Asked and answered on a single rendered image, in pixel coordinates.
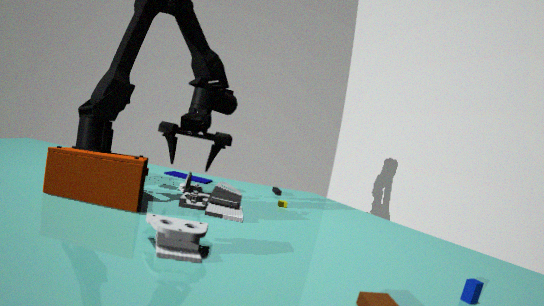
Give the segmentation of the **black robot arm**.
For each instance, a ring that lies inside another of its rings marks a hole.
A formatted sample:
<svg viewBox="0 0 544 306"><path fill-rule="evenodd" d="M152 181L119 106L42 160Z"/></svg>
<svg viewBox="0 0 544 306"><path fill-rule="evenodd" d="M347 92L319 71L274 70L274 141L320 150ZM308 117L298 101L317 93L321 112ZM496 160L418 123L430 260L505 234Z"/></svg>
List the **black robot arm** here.
<svg viewBox="0 0 544 306"><path fill-rule="evenodd" d="M130 72L137 58L152 20L159 12L173 15L192 56L191 68L195 80L191 104L202 105L225 114L233 114L238 102L229 87L224 64L210 49L198 22L191 0L135 0L134 15L111 62L109 70L100 79L90 100L78 108L79 125L74 149L111 153L115 122L135 85L130 84ZM218 80L219 82L211 82ZM209 82L209 83L208 83ZM192 109L191 109L192 108ZM199 133L212 125L208 110L189 112L181 116L181 131ZM112 122L110 122L112 121Z"/></svg>

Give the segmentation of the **dark blue flat bar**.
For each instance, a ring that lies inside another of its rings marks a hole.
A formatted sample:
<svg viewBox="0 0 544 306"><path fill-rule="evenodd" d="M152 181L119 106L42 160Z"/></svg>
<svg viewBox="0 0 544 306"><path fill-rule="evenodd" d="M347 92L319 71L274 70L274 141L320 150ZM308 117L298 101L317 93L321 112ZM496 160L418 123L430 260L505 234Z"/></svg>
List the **dark blue flat bar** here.
<svg viewBox="0 0 544 306"><path fill-rule="evenodd" d="M188 176L188 174L180 173L180 172L176 172L176 171L164 172L164 174L170 175L170 176L174 176L174 177L178 177L178 178L182 178L182 179L186 179L187 176ZM207 183L212 182L211 179L202 178L202 177L193 176L193 175L191 176L191 181L195 181L195 182L199 182L199 183L204 183L204 184L207 184Z"/></svg>

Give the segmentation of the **blue block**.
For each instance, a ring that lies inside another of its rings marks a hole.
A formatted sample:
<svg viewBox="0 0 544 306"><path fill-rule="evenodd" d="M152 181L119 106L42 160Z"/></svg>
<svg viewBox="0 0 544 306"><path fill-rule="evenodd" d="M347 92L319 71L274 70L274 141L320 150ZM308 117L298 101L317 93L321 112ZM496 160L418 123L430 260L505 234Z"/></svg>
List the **blue block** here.
<svg viewBox="0 0 544 306"><path fill-rule="evenodd" d="M478 302L484 283L477 279L467 279L461 295L461 300L466 303L475 304Z"/></svg>

